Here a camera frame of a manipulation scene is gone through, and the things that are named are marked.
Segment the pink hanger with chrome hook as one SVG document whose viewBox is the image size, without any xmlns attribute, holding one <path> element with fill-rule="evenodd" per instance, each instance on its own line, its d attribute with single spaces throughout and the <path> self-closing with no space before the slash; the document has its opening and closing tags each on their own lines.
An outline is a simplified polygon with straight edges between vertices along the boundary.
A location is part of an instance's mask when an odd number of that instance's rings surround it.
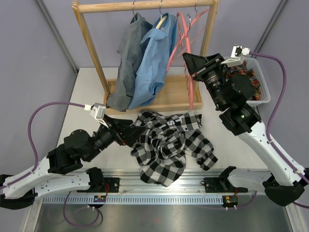
<svg viewBox="0 0 309 232">
<path fill-rule="evenodd" d="M 191 29 L 191 16 L 188 14 L 189 17 L 189 25 L 186 23 L 185 17 L 183 13 L 177 12 L 177 19 L 178 19 L 178 28 L 179 28 L 179 37 L 180 37 L 180 44 L 183 52 L 191 53 L 191 46 L 189 40 L 189 31 Z M 187 83 L 188 89 L 188 100 L 189 100 L 189 107 L 190 110 L 194 108 L 194 87 L 193 87 L 193 80 L 192 77 L 189 75 L 186 63 L 183 58 L 183 65 L 184 65 L 184 74 Z"/>
</svg>

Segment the black white checkered shirt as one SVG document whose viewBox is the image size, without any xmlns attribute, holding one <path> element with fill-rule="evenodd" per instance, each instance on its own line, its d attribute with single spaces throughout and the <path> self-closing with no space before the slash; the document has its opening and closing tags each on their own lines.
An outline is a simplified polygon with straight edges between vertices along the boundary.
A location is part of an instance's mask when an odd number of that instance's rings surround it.
<svg viewBox="0 0 309 232">
<path fill-rule="evenodd" d="M 164 116 L 145 110 L 133 124 L 145 127 L 131 150 L 144 183 L 168 187 L 183 174 L 186 156 L 193 157 L 204 171 L 218 161 L 212 143 L 201 132 L 201 114 L 189 111 Z"/>
</svg>

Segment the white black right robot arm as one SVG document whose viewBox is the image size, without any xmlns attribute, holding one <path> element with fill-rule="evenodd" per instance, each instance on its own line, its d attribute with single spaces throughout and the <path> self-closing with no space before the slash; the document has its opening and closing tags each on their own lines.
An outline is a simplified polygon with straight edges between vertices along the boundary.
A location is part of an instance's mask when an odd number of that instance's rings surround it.
<svg viewBox="0 0 309 232">
<path fill-rule="evenodd" d="M 227 130 L 244 141 L 268 167 L 267 171 L 243 171 L 227 167 L 219 175 L 223 191 L 245 188 L 265 193 L 280 206 L 294 203 L 309 183 L 309 171 L 294 161 L 270 135 L 259 114 L 247 103 L 255 94 L 251 80 L 243 74 L 228 77 L 228 69 L 241 65 L 248 48 L 237 47 L 230 58 L 220 54 L 208 57 L 183 53 L 193 80 L 203 82 L 219 118 Z"/>
</svg>

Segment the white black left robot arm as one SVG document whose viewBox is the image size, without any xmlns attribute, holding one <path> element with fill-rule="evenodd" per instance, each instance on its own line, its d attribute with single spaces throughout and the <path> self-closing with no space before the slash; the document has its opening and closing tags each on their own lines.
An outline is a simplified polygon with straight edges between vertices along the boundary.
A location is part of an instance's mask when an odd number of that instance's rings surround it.
<svg viewBox="0 0 309 232">
<path fill-rule="evenodd" d="M 100 168 L 92 167 L 78 174 L 73 172 L 81 169 L 83 162 L 91 162 L 114 142 L 132 147 L 144 131 L 144 126 L 135 126 L 132 120 L 109 116 L 104 116 L 103 123 L 93 135 L 82 129 L 73 131 L 39 162 L 35 171 L 28 169 L 27 177 L 22 178 L 23 173 L 0 176 L 3 188 L 0 206 L 18 210 L 53 194 L 100 192 L 105 185 Z"/>
</svg>

